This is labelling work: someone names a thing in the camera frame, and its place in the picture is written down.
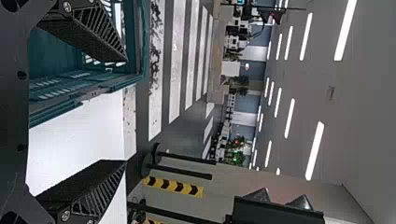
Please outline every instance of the gray floor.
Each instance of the gray floor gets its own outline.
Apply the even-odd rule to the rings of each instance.
[[[191,17],[191,1],[186,5],[185,19],[185,41],[183,50],[183,68],[181,78],[181,96],[180,96],[180,116],[169,124],[169,97],[170,97],[170,76],[171,76],[171,51],[172,45],[172,29],[173,29],[173,5],[175,0],[166,0],[165,5],[165,29],[164,29],[164,49],[163,49],[163,112],[162,112],[162,131],[151,141],[149,139],[149,77],[139,82],[136,86],[136,138],[137,153],[128,161],[127,170],[127,193],[130,193],[139,183],[138,163],[143,156],[152,150],[155,143],[161,144],[161,150],[170,149],[172,153],[201,158],[205,144],[204,129],[209,120],[214,118],[212,132],[219,126],[221,118],[221,105],[216,105],[212,114],[205,118],[206,113],[206,94],[200,100],[195,101],[195,90],[197,76],[194,80],[193,105],[188,109],[185,108],[186,83],[187,83],[187,61],[189,54],[189,33],[190,33],[190,17]],[[201,1],[199,13],[199,30],[200,36],[202,6],[205,6],[212,14],[211,1]],[[197,44],[196,52],[199,52],[199,44]]]

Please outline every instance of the wall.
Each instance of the wall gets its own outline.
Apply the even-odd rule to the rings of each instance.
[[[267,60],[267,50],[267,47],[247,45],[247,47],[240,52],[242,54],[242,56],[240,56],[240,59],[265,62]]]
[[[314,208],[323,211],[326,217],[350,221],[359,224],[372,223],[358,204],[341,186],[307,182],[290,176],[276,176],[267,172],[249,171],[246,168],[218,163],[216,166],[202,165],[186,161],[163,158],[162,165],[188,168],[213,175],[212,181],[201,180],[184,175],[173,175],[151,171],[151,175],[175,179],[204,187],[204,198],[197,199],[159,189],[144,187],[148,205],[179,212],[185,215],[206,218],[222,223],[226,214],[233,211],[233,197],[244,196],[260,188],[268,188],[271,201],[287,203],[306,194]],[[155,217],[164,223],[183,223],[165,217]]]
[[[257,34],[261,30],[262,30],[261,25],[252,25],[251,26],[251,31],[253,34]],[[271,34],[271,27],[264,26],[264,29],[262,30],[262,34],[257,36],[254,40],[250,41],[249,45],[250,46],[268,47],[268,43],[270,41],[270,34]]]
[[[246,113],[257,113],[260,105],[260,96],[257,95],[237,95],[235,98],[235,111]]]
[[[294,26],[289,60],[268,62],[267,74],[284,89],[277,119],[267,119],[266,137],[259,151],[265,160],[269,138],[273,153],[269,171],[281,167],[283,173],[304,177],[316,125],[325,124],[314,179],[344,183],[368,215],[378,224],[396,223],[396,158],[394,127],[395,66],[394,1],[377,4],[357,2],[346,42],[344,59],[333,60],[347,1],[294,1],[307,6],[305,13],[290,13],[289,20],[276,27],[273,46],[280,33]],[[306,57],[299,61],[306,15],[314,12]],[[281,49],[283,58],[285,47]],[[335,87],[331,102],[326,90]],[[290,98],[296,99],[290,137],[283,132]],[[265,107],[272,115],[274,107]]]
[[[245,136],[247,140],[253,141],[255,132],[256,132],[256,127],[233,124],[231,139],[234,139],[239,134],[240,136]]]
[[[244,64],[248,63],[249,69],[246,70]],[[239,76],[248,76],[249,80],[252,81],[263,81],[265,75],[266,62],[255,62],[241,60],[243,68],[239,71]]]
[[[26,184],[37,195],[101,160],[124,160],[122,91],[101,95],[29,131]],[[101,224],[126,222],[125,177]]]
[[[233,120],[233,130],[231,133],[231,138],[234,139],[238,134],[246,137],[247,140],[252,141],[256,132],[255,120],[257,118],[257,112],[259,110],[261,97],[258,95],[246,95],[239,96],[237,95],[235,98],[235,113],[238,115],[247,115],[244,118],[236,118],[238,121]],[[248,120],[254,119],[253,125]]]

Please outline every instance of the white wall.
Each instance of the white wall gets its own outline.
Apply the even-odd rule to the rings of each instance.
[[[231,123],[256,127],[257,114],[234,111]]]
[[[247,46],[241,53],[241,60],[248,61],[258,61],[258,62],[266,62],[267,61],[267,47],[262,46]]]
[[[31,129],[26,183],[32,194],[98,160],[124,160],[122,110],[122,91],[117,91]],[[101,223],[126,223],[125,202],[124,177]]]

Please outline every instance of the black metal post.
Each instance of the black metal post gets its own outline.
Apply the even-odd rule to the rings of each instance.
[[[198,163],[203,163],[203,164],[208,164],[208,165],[216,165],[215,161],[208,161],[208,160],[203,160],[203,159],[199,159],[199,158],[180,156],[177,154],[166,153],[166,152],[157,152],[157,156],[162,156],[162,157],[167,157],[167,158],[172,158],[172,159],[177,159],[177,160],[182,160],[182,161],[193,161],[193,162],[198,162]]]
[[[146,164],[146,167],[149,169],[161,170],[161,171],[174,173],[174,174],[178,174],[178,175],[189,175],[189,176],[194,176],[197,178],[212,180],[211,174],[204,174],[204,173],[198,173],[198,172],[194,172],[194,171],[181,170],[181,169],[177,169],[177,168],[173,168],[173,167],[161,166],[161,165],[155,165],[155,164]]]
[[[148,212],[151,214],[155,214],[158,216],[162,216],[162,217],[170,217],[173,219],[177,219],[180,221],[185,221],[185,222],[189,222],[189,223],[195,223],[195,224],[221,224],[218,222],[214,222],[214,221],[210,221],[210,220],[205,220],[202,218],[198,218],[198,217],[191,217],[191,216],[186,216],[180,213],[175,213],[175,212],[171,212],[171,211],[166,211],[163,209],[159,209],[159,208],[155,208],[155,207],[150,207],[141,203],[130,203],[128,202],[128,207],[134,210],[138,210],[138,211],[144,211],[144,212]]]

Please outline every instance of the floor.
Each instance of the floor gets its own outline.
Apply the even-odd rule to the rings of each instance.
[[[173,0],[151,0],[150,74],[124,94],[124,103],[133,106],[128,93],[135,91],[135,110],[125,111],[124,117],[131,124],[126,117],[134,111],[137,130],[136,154],[128,161],[127,193],[140,182],[138,162],[155,143],[163,151],[201,158],[219,125],[221,105],[206,112],[210,2],[190,0],[175,6]]]

